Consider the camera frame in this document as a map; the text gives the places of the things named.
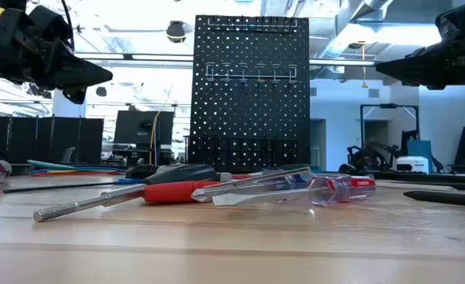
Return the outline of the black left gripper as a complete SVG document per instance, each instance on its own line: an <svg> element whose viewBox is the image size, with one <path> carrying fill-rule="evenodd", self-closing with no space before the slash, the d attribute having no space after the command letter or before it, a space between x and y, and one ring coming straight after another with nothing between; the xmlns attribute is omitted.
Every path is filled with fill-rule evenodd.
<svg viewBox="0 0 465 284"><path fill-rule="evenodd" d="M84 103L87 87L113 74L78 58L73 50L70 18L45 6L26 12L28 0L0 0L0 78L15 84L54 85L71 103Z"/></svg>

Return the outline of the black ribbed-handle screwdriver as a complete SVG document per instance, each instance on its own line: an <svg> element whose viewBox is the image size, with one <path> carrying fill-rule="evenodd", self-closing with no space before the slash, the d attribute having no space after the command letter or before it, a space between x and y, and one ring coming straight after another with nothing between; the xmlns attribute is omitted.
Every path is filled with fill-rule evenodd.
<svg viewBox="0 0 465 284"><path fill-rule="evenodd" d="M155 174L159 166L152 164L138 164L133 167L130 167L125 172L126 178L132 179L144 179L148 178L151 175Z"/></svg>

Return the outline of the clear red-handled screwdriver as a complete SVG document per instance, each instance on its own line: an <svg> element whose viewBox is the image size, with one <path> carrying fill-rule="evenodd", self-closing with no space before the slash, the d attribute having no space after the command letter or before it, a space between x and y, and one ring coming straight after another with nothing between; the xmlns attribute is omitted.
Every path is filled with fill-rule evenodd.
<svg viewBox="0 0 465 284"><path fill-rule="evenodd" d="M301 189L225 193L213 196L212 201L216 206L235 206L308 197L312 204L326 207L332 202L350 203L367 200L375 193L376 182L370 176L315 175Z"/></svg>

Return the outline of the black-handled thick-shaft driver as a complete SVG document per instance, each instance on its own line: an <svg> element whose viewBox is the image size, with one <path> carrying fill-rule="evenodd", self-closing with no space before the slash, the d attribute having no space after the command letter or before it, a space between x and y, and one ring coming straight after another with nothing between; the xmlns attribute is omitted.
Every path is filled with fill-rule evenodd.
<svg viewBox="0 0 465 284"><path fill-rule="evenodd" d="M147 185L157 185L179 181L214 181L215 175L215 169L212 166L206 164L176 166L145 178L143 184L130 185L123 189L102 192L95 198L71 202L35 211L33 214L33 219L36 222L43 222L63 215L83 211L92 207L110 207L129 200L143 198L144 188Z"/></svg>

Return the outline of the slim steel-shaft screwdriver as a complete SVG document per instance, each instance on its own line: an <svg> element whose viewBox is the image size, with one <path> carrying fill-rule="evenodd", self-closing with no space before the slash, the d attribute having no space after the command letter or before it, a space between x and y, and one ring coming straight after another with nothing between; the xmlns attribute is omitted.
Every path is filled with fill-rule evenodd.
<svg viewBox="0 0 465 284"><path fill-rule="evenodd" d="M241 180L227 181L225 183L216 185L216 187L229 186L229 185L231 186L242 185L242 184L252 183L255 181L266 181L266 180L271 180L274 178L282 178L282 177L287 177L287 176L296 175L296 174L307 174L310 172L311 172L311 168L309 166L297 168L297 169L291 169L291 170L275 170L275 171L270 171L267 174L251 176L251 177L241 179Z"/></svg>

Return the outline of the clear blue-handled Phillips screwdriver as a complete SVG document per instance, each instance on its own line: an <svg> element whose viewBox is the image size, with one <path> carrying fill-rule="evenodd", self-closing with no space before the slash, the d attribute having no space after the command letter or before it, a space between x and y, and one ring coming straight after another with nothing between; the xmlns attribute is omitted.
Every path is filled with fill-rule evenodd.
<svg viewBox="0 0 465 284"><path fill-rule="evenodd" d="M314 173L296 174L287 177L279 177L266 181L255 181L252 183L235 185L235 186L218 186L208 185L196 189L192 193L192 199L198 202L211 201L214 196L220 196L228 193L258 193L270 192L289 189L302 189L307 187L307 183L314 176Z"/></svg>

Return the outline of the yellow ceiling pendant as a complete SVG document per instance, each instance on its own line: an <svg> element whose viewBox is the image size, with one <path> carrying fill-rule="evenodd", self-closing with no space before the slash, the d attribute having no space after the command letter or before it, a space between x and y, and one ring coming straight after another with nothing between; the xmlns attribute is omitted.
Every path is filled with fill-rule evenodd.
<svg viewBox="0 0 465 284"><path fill-rule="evenodd" d="M366 61L366 41L359 41L362 45L362 61ZM363 83L362 83L363 88L369 88L368 83L366 82L366 67L363 66Z"/></svg>

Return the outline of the black partition panels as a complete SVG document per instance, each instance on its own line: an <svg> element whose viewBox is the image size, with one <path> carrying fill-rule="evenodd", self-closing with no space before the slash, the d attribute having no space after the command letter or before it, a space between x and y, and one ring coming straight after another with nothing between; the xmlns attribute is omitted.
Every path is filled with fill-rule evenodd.
<svg viewBox="0 0 465 284"><path fill-rule="evenodd" d="M71 163L99 164L103 126L99 118L0 117L0 159L59 163L71 148Z"/></svg>

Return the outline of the blue box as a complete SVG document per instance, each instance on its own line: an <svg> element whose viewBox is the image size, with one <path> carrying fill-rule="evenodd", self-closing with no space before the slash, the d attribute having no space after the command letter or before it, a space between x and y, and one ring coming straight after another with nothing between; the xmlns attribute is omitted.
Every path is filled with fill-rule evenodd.
<svg viewBox="0 0 465 284"><path fill-rule="evenodd" d="M432 159L431 142L429 140L409 140L407 142L407 153L409 156Z"/></svg>

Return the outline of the white box device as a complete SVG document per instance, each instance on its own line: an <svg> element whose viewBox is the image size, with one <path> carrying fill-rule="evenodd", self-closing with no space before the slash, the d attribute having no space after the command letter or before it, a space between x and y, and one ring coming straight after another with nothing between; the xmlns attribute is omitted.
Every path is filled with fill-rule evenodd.
<svg viewBox="0 0 465 284"><path fill-rule="evenodd" d="M422 156L402 156L396 159L396 170L429 174L429 160Z"/></svg>

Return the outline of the chrome tool holder rack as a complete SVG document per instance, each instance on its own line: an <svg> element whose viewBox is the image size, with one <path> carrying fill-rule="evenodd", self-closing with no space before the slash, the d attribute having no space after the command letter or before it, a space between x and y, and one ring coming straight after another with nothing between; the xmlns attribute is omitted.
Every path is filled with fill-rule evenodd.
<svg viewBox="0 0 465 284"><path fill-rule="evenodd" d="M233 64L230 62L222 62L220 65L214 62L205 63L205 80L214 82L219 80L224 83L230 83L233 80L238 80L240 83L248 83L250 80L255 80L257 83L263 84L270 80L273 84L279 84L283 80L286 80L289 84L296 84L298 82L298 65L290 64L287 66L288 74L284 75L281 70L280 63L273 63L269 71L265 72L266 64L257 63L255 65L256 73L249 74L248 64L246 62L240 62L236 67L240 70L239 74L233 73Z"/></svg>

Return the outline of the black pegboard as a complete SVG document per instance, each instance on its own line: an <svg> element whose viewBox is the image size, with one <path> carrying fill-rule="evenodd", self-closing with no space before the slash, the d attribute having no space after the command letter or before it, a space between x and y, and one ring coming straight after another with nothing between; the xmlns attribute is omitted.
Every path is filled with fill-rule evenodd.
<svg viewBox="0 0 465 284"><path fill-rule="evenodd" d="M211 16L218 15L195 18L189 136L300 140L310 158L309 19L295 17L299 26L287 33L226 32L208 28ZM266 64L266 73L273 63L280 63L284 75L287 66L295 64L298 82L209 82L206 62L230 62L235 74L240 73L236 67L240 62L248 64L249 74L256 73L257 63Z"/></svg>

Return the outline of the black frame stand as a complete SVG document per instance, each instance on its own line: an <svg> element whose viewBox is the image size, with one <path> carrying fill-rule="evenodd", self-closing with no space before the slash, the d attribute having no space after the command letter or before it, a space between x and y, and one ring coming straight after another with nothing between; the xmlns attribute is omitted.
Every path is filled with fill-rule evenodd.
<svg viewBox="0 0 465 284"><path fill-rule="evenodd" d="M416 105L400 105L396 103L380 103L380 104L361 104L359 106L359 118L360 118L360 132L361 132L361 148L366 147L365 137L365 118L376 108L381 109L402 109L409 114L415 120L415 136L416 140L419 139L420 124L419 124L419 107Z"/></svg>

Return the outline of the grey horizontal frame bar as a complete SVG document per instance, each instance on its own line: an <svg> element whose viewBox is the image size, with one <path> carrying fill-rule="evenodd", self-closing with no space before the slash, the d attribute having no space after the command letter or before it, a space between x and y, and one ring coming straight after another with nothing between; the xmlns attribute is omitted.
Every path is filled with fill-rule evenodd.
<svg viewBox="0 0 465 284"><path fill-rule="evenodd" d="M125 61L149 61L149 62L192 62L194 57L185 54L118 54L118 53L75 53L78 58L86 60L125 60ZM361 60L340 59L310 59L309 65L342 65L357 67L374 67L379 62Z"/></svg>

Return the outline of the chrome hook rail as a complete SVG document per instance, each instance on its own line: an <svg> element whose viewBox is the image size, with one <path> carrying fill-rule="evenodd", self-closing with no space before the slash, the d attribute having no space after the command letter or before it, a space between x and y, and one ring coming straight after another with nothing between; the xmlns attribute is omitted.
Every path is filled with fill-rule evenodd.
<svg viewBox="0 0 465 284"><path fill-rule="evenodd" d="M213 31L226 32L293 32L299 26L294 17L211 16L206 25Z"/></svg>

